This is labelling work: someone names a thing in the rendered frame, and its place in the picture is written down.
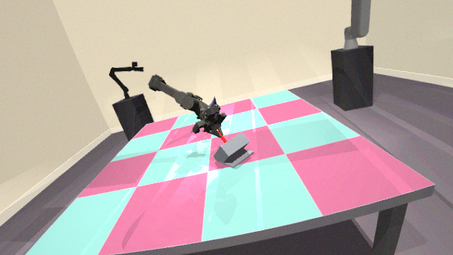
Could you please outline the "dark red peg with white band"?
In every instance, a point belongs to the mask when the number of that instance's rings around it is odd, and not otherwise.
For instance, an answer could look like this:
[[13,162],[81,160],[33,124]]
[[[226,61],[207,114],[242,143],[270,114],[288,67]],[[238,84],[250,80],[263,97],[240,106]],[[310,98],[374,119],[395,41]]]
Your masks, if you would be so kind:
[[[218,131],[218,130],[217,130],[217,131]],[[218,132],[219,132],[219,131],[218,131]],[[219,133],[220,133],[220,132],[219,132]],[[222,139],[222,141],[223,141],[224,143],[227,142],[227,140],[222,136],[221,133],[220,133],[220,136],[221,136],[220,138]]]

